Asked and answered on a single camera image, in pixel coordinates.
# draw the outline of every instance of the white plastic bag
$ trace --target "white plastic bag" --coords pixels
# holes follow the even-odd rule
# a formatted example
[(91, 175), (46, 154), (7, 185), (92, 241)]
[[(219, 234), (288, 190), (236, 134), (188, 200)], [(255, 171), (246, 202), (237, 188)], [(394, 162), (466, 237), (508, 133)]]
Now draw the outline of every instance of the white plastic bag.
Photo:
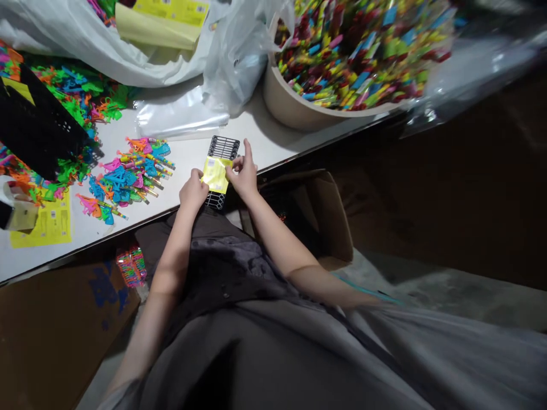
[(230, 13), (218, 23), (203, 72), (209, 106), (233, 116), (249, 101), (266, 67), (267, 54), (280, 51), (268, 32), (274, 15), (281, 17), (292, 34), (292, 0), (233, 0)]
[[(106, 27), (86, 0), (2, 0), (0, 38), (16, 50), (77, 58), (126, 85), (165, 87), (203, 72), (211, 29), (230, 7), (211, 0), (193, 56), (158, 47), (143, 52)], [(165, 62), (166, 51), (175, 55)]]

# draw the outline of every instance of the hand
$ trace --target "hand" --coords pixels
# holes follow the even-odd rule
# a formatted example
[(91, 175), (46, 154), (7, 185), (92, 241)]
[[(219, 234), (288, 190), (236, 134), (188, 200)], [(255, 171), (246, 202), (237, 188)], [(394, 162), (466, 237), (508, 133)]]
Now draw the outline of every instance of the hand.
[(178, 197), (181, 200), (180, 210), (184, 213), (188, 212), (194, 216), (198, 214), (199, 208), (203, 205), (209, 192), (209, 185), (201, 182), (203, 172), (194, 168), (190, 174), (190, 179), (186, 181)]
[(226, 176), (239, 196), (243, 200), (247, 200), (254, 194), (258, 194), (258, 189), (256, 188), (256, 172), (258, 171), (258, 167), (252, 161), (251, 144), (249, 144), (246, 138), (243, 144), (245, 145), (245, 155), (235, 159), (233, 169), (230, 166), (226, 167)]

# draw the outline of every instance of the sleeve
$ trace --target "sleeve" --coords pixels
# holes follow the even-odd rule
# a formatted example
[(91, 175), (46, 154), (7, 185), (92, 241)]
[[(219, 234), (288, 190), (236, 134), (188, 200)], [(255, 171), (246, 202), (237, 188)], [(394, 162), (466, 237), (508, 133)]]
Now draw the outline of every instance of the sleeve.
[(97, 410), (130, 410), (138, 408), (140, 380), (131, 380), (114, 390)]
[(346, 317), (446, 408), (545, 409), (547, 336), (436, 311), (362, 306)]

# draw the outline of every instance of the black basket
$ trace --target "black basket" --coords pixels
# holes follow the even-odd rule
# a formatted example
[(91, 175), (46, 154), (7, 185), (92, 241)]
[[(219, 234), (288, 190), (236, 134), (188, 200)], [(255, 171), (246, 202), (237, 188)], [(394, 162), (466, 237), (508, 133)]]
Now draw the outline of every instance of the black basket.
[(89, 136), (29, 67), (20, 68), (34, 105), (0, 85), (0, 141), (42, 178), (55, 181), (58, 160), (76, 161)]

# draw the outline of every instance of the floor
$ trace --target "floor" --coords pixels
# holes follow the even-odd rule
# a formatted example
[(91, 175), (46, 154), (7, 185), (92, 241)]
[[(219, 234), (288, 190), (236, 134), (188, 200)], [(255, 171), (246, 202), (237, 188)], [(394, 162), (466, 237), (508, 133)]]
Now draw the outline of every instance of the floor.
[[(228, 217), (233, 223), (237, 218)], [(547, 292), (456, 269), (354, 249), (354, 260), (335, 272), (356, 286), (380, 291), (405, 306), (443, 311), (509, 327), (547, 329)], [(145, 301), (147, 291), (140, 289)], [(137, 313), (138, 320), (144, 304)], [(76, 410), (95, 410), (120, 365), (134, 323), (101, 364)]]

